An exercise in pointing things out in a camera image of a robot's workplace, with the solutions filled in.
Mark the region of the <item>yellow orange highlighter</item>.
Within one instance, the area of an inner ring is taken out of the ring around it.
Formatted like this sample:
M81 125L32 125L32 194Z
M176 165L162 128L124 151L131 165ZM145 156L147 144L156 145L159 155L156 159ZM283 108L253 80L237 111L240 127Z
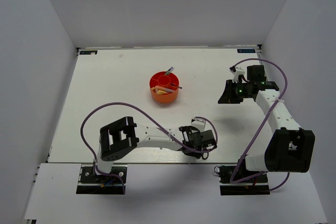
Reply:
M164 91L164 90L157 90L156 93L157 93L158 95L166 95L166 94L170 94L169 92Z

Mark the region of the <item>blue gel pen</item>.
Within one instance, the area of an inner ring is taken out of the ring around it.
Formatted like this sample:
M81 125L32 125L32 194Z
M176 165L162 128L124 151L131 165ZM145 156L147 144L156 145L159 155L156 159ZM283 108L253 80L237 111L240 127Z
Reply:
M170 67L166 72L165 72L165 76L168 76L170 73L172 73L174 70L174 67Z

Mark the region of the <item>orange capped glue stick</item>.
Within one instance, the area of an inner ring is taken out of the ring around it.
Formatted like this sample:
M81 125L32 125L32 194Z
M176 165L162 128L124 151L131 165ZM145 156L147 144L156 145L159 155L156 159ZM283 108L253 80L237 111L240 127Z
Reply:
M165 87L162 87L162 86L155 86L155 91L156 92L164 91L164 92L168 92L168 93L173 93L175 90L168 89L168 88L165 88Z

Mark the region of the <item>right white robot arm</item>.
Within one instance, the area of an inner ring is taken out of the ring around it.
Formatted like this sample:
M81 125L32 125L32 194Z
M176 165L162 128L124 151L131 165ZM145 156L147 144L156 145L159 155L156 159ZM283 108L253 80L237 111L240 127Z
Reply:
M272 138L264 151L249 154L244 151L232 175L247 182L256 172L305 173L309 170L315 135L303 129L291 116L274 81L268 81L262 65L243 70L230 68L234 77L226 81L219 104L240 104L253 99L263 111L262 125L269 124Z

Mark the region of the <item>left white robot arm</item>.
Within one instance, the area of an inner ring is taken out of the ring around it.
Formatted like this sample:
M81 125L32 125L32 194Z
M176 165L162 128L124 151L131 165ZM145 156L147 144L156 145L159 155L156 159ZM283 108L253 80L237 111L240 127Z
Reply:
M217 148L218 133L206 118L195 117L191 124L177 128L148 127L126 116L100 129L99 152L93 176L101 182L110 178L114 162L137 148L160 148L204 159Z

